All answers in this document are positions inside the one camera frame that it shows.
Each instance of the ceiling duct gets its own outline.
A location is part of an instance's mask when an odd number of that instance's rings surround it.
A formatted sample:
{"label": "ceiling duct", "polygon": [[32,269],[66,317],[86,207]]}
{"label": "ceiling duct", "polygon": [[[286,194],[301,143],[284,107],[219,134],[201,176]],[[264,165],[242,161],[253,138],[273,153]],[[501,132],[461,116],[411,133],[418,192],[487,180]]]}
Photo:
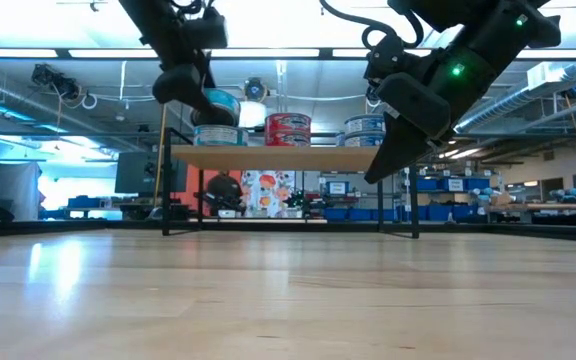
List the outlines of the ceiling duct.
{"label": "ceiling duct", "polygon": [[468,132],[541,97],[567,90],[574,85],[576,85],[576,62],[541,63],[528,72],[528,78],[522,83],[466,114],[455,130],[458,133]]}
{"label": "ceiling duct", "polygon": [[[32,91],[28,90],[26,86],[20,84],[17,81],[7,79],[0,74],[0,101],[2,106],[9,108],[11,110],[24,113],[33,118],[42,119],[46,118],[47,115],[54,116],[57,118],[58,110],[56,106],[57,99],[55,98],[55,104],[52,106],[45,105],[32,97]],[[90,130],[93,132],[106,132],[107,130],[101,129],[97,126],[91,125],[92,120],[87,119],[87,116],[78,114],[77,111],[63,108],[61,113],[61,119],[64,122],[72,123],[76,126]],[[143,149],[125,139],[113,138],[117,143],[125,146],[127,149],[142,151]]]}

